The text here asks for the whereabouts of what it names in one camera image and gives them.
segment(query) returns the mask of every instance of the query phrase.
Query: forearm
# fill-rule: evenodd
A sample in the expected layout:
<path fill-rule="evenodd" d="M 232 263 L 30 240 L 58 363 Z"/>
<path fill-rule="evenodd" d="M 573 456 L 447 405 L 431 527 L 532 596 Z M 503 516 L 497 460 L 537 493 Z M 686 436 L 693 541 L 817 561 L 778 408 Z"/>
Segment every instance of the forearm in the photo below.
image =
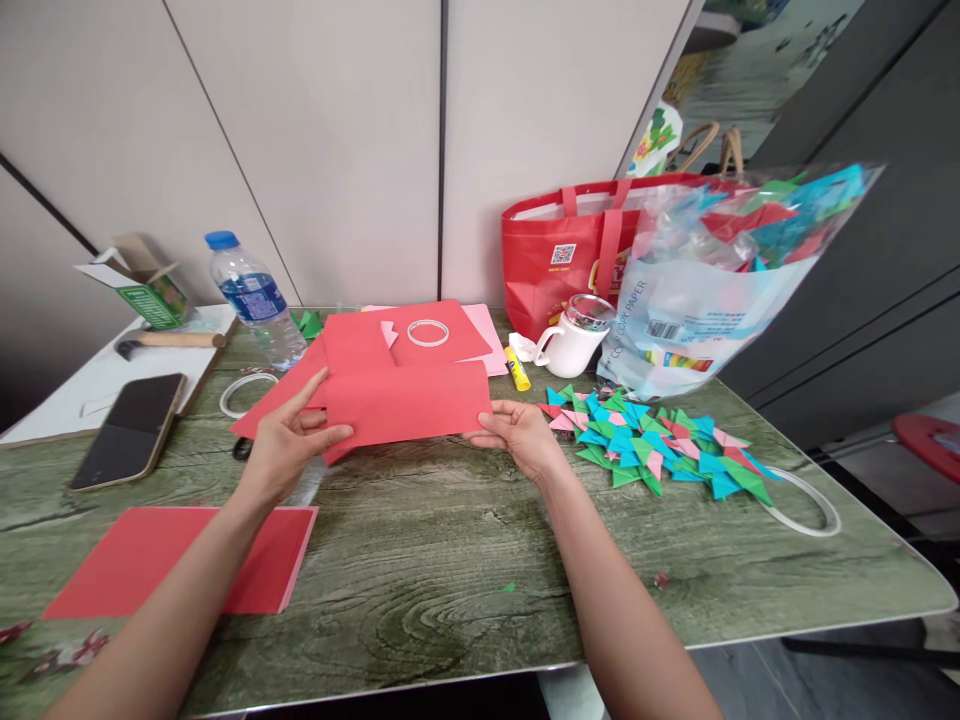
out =
<path fill-rule="evenodd" d="M 46 717 L 173 717 L 269 510 L 231 498 Z"/>
<path fill-rule="evenodd" d="M 689 654 L 565 467 L 540 483 L 587 662 L 614 718 L 721 718 Z"/>

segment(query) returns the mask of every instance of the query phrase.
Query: hand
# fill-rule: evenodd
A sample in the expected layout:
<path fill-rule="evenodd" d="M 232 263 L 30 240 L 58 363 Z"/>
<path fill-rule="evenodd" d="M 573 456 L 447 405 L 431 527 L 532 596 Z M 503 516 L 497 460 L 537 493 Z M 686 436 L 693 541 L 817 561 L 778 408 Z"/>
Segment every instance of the hand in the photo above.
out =
<path fill-rule="evenodd" d="M 328 374 L 328 368 L 321 370 L 299 393 L 260 421 L 257 440 L 234 495 L 272 509 L 293 492 L 315 455 L 353 435 L 349 425 L 321 428 L 327 421 L 324 410 L 301 414 Z"/>
<path fill-rule="evenodd" d="M 570 464 L 536 405 L 494 400 L 494 415 L 480 413 L 483 430 L 463 434 L 476 447 L 507 450 L 517 467 L 538 485 Z"/>

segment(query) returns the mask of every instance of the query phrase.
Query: clear plastic bag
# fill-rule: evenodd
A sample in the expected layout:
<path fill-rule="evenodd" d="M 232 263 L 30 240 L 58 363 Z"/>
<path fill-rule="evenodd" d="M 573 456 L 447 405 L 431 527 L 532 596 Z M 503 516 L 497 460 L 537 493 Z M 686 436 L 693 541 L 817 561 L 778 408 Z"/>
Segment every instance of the clear plastic bag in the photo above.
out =
<path fill-rule="evenodd" d="M 702 386 L 769 326 L 881 171 L 649 188 L 598 373 L 644 399 Z"/>

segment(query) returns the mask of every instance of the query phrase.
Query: green wood grain surface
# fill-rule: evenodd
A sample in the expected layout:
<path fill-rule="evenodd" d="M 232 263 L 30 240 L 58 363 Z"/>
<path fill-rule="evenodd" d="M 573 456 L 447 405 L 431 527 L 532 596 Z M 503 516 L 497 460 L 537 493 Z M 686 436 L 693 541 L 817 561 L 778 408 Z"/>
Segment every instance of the green wood grain surface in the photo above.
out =
<path fill-rule="evenodd" d="M 501 340 L 509 325 L 493 311 Z M 36 619 L 121 512 L 137 505 L 220 505 L 242 465 L 218 399 L 239 371 L 264 364 L 244 328 L 234 335 L 159 468 L 88 493 L 66 483 L 91 438 L 0 450 L 0 627 Z M 528 364 L 533 389 L 491 378 L 494 398 L 543 402 L 566 381 Z M 574 381 L 581 391 L 593 379 Z M 243 408 L 266 391 L 243 388 Z M 443 388 L 436 388 L 443 402 Z M 571 463 L 633 567 L 688 646 L 735 642 L 950 609 L 944 580 L 832 478 L 719 381 L 677 398 L 691 415 L 753 442 L 761 461 L 798 474 L 837 507 L 843 532 L 799 535 L 746 493 L 715 502 L 699 483 L 664 484 L 658 499 L 610 472 Z M 798 489 L 768 482 L 777 507 L 819 525 Z M 289 500 L 319 517 L 289 608 L 225 617 L 184 711 L 205 714 L 304 702 L 426 682 L 578 662 L 583 648 L 569 588 L 535 488 L 504 453 L 456 437 L 354 451 L 312 464 Z M 669 585 L 653 578 L 665 572 Z M 512 593 L 501 592 L 515 583 Z M 36 717 L 76 671 L 28 679 L 52 648 L 120 620 L 37 622 L 0 646 L 0 717 Z"/>

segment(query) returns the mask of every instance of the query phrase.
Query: plastic bottle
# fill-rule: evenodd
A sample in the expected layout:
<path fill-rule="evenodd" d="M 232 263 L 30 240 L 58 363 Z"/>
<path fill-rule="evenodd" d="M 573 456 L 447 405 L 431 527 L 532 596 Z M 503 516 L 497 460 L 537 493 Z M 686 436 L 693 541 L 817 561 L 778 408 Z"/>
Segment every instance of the plastic bottle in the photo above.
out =
<path fill-rule="evenodd" d="M 287 302 L 266 265 L 240 247 L 237 236 L 219 230 L 204 236 L 213 250 L 210 275 L 277 370 L 287 371 L 307 350 Z"/>

